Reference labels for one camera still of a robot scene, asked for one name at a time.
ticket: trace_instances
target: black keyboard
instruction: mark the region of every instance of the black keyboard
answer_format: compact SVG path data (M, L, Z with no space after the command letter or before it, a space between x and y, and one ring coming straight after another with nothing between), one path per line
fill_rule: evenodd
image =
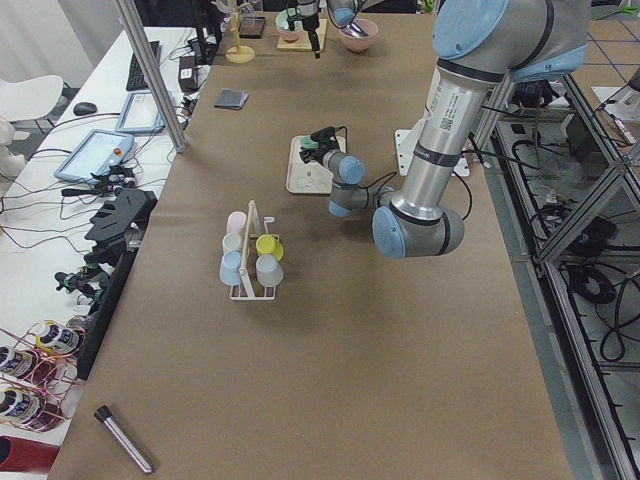
M158 60L160 57L160 42L149 42L149 46L156 60ZM129 64L129 78L127 79L127 92L144 90L145 88L149 88L149 85L147 85L147 81L144 79L144 73L142 73L142 67L140 67L138 59L132 54L131 63Z

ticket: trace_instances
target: black mouse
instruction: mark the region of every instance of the black mouse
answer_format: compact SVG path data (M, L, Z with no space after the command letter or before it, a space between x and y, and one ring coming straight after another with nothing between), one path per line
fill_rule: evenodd
M97 111L98 107L96 107L96 105L91 102L76 103L75 107L73 107L73 114L77 117L82 117L83 115L91 115L92 113L96 113Z

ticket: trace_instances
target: white table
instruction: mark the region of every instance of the white table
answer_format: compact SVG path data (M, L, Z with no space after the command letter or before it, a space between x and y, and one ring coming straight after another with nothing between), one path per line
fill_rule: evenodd
M168 90L174 95L177 94L181 99L177 57L180 54L185 54L187 50L175 50L184 46L187 39L193 38L195 32L190 28L147 28L146 33L150 41L159 40L161 42L160 69L162 76ZM58 123L76 118L72 110L78 102L96 104L97 113L120 112L128 93L125 90L125 84L131 53L129 41L125 33L122 32ZM54 129L43 141L40 149L73 150L91 130L96 128L114 130L116 122L116 116L103 116L84 118L66 124ZM145 145L148 140L149 137L136 137L134 150ZM55 184L57 179L54 178L53 172L66 156L62 152L59 154L46 152L36 155L17 179L20 185L17 183L12 185L7 192L4 204L7 211L0 214L0 224L3 226L35 230L69 229L64 233L9 230L10 235L25 246L34 245L59 235L64 235L68 239L59 238L45 241L28 250L16 246L6 234L0 233L0 278L3 279L2 288L0 288L0 304L3 306L0 328L9 330L18 336L23 335L30 327L43 320L56 320L64 324L74 315L84 313L84 309L86 309L86 307L76 305L77 292L66 294L55 290L57 282L54 279L54 274L58 271L75 272L84 264L83 254L74 251L71 244L80 252L91 249L93 242L83 238L91 227L91 224L88 223L89 219L104 200L113 199L113 197L82 197L82 200L87 204L81 203L76 197L65 199L65 205L62 209L64 219L60 218L62 198L60 188L71 185L60 183L56 185L59 188L15 198L26 193L23 187L35 191ZM175 150L169 137L164 133L154 136L136 155L138 161L135 172L138 187L152 190L159 197L174 156ZM0 332L0 345L5 344L13 345L14 340ZM76 393L77 396L80 395L81 387L78 387ZM72 415L75 410L75 406L71 403L69 402L68 411L65 412L67 415ZM44 434L30 433L0 425L0 435L61 444L68 423L65 422ZM0 473L0 479L13 478L35 480L46 478L46 476Z

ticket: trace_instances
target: bowl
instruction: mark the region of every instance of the bowl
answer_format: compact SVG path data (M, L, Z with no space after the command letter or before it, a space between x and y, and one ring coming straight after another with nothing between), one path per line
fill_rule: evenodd
M368 37L354 37L350 35L349 29L340 29L340 41L347 50L355 53L364 52L367 48L371 47L378 41L378 25L371 20L364 18L358 18L355 22L362 27L362 29L369 34Z
M278 35L285 42L295 42L302 36L302 22L293 22L294 29L289 30L289 23L287 22L288 15L295 15L296 10L290 8L288 11L283 10L276 15L276 28L278 29Z

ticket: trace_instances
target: cup rack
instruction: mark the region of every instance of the cup rack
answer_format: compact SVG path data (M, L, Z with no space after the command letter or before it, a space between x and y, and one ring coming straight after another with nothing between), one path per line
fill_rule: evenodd
M276 221L275 217L264 217L262 221L260 220L260 216L258 215L258 208L256 207L256 203L251 200L248 204L248 212L247 212L247 225L244 229L244 239L242 242L242 261L240 263L240 278L242 279L242 284L235 285L229 288L229 298L234 301L258 301L258 300L275 300L276 298L276 290L278 287L264 287L262 285L259 286L259 290L262 291L262 294L256 295L256 290L253 287L253 280L251 275L249 274L249 270L247 268L247 261L249 259L249 254L251 250L255 250L255 242L258 237L265 233L269 232L269 224L274 223ZM280 236L271 233L276 239L280 239Z
M39 423L37 421L39 420L39 417L41 415L49 415L49 417L51 417L51 421L56 421L56 423L58 420L69 420L70 417L64 416L62 406L69 396L72 387L80 384L80 382L77 380L77 359L74 353L69 353L66 355L51 354L43 351L41 348L38 348L38 346L36 345L36 335L33 333L35 327L36 325L33 325L27 331L27 333L25 333L21 337L9 332L8 330L5 330L4 328L0 328L0 332L8 335L15 340L13 348L26 350L30 354L34 355L37 359L36 367L29 375L22 379L17 379L8 374L0 372L0 388L4 390L11 387L22 392L34 395L38 397L42 402L46 402L56 409L55 412L45 410L38 416L32 418L28 423L22 425L0 419L0 424L9 425L11 427L26 430L29 432L41 431L30 428L31 424ZM72 330L76 331L82 339L84 339L84 337L86 336L86 332L82 327L67 328L71 328ZM50 366L51 370L41 379L36 379L35 374L43 365Z

